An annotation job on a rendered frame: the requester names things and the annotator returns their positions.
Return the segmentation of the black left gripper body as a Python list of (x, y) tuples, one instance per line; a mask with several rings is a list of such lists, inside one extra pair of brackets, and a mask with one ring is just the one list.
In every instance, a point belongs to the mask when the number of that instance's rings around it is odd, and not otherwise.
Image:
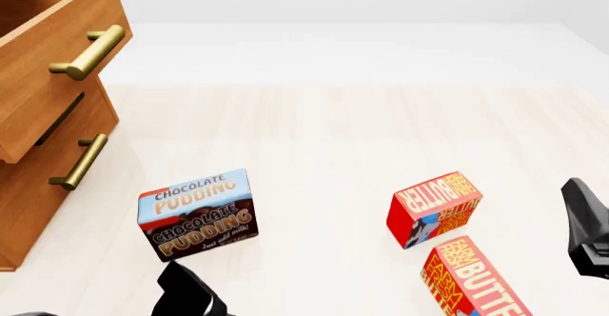
[(210, 302), (206, 306), (204, 316), (235, 316), (227, 311), (227, 306), (224, 301), (217, 295), (211, 295)]

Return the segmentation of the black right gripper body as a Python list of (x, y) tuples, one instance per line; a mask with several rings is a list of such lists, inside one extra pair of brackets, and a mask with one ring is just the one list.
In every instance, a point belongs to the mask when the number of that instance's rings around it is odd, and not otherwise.
[(609, 279), (609, 244), (580, 244), (569, 251), (579, 275)]

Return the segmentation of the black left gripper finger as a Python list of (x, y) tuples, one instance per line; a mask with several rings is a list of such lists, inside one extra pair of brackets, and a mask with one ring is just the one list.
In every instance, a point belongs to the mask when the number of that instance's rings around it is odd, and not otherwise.
[(170, 261), (157, 280), (163, 290), (151, 316), (209, 316), (215, 298), (190, 269)]

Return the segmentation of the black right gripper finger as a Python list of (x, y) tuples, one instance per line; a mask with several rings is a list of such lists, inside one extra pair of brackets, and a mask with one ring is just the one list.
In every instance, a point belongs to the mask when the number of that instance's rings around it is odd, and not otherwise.
[(568, 224), (568, 248), (609, 243), (609, 208), (580, 179), (570, 178), (561, 188)]

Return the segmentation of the closed wooden drawer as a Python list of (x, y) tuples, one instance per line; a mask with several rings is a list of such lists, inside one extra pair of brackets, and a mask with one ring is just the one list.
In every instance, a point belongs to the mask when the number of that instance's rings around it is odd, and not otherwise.
[(46, 141), (33, 146), (17, 164), (0, 163), (0, 272), (12, 272), (59, 209), (69, 191), (48, 183), (65, 177), (85, 147), (80, 139), (108, 136), (119, 118), (100, 78), (84, 82), (84, 98)]

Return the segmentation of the wooden cabinet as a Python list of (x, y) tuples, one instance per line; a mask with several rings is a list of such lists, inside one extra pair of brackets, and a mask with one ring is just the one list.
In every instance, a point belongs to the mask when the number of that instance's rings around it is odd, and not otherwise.
[(131, 36), (120, 0), (0, 0), (0, 272), (21, 266), (118, 124), (99, 74)]

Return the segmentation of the open wooden drawer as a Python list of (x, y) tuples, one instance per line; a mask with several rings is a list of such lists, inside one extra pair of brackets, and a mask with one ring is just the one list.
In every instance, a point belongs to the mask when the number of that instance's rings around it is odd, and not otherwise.
[[(94, 44), (91, 32), (113, 26), (124, 38), (85, 81), (49, 71)], [(131, 37), (121, 0), (0, 0), (0, 160), (18, 163)]]

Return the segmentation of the chocolate pudding box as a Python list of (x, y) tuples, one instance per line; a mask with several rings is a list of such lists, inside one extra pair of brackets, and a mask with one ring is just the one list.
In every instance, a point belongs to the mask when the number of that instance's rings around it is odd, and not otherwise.
[(243, 168), (142, 193), (137, 224), (164, 263), (259, 235)]

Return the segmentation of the long red butter box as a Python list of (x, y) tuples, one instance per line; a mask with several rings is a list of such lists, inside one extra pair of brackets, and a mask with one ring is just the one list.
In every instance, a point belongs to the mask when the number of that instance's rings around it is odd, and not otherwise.
[(466, 235), (433, 247), (421, 276), (445, 316), (533, 316)]

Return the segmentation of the short red butter box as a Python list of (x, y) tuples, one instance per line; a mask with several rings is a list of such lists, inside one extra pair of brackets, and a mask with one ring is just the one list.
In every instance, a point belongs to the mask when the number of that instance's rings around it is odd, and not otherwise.
[(408, 249), (467, 224), (481, 199), (461, 172), (450, 172), (395, 192), (386, 225)]

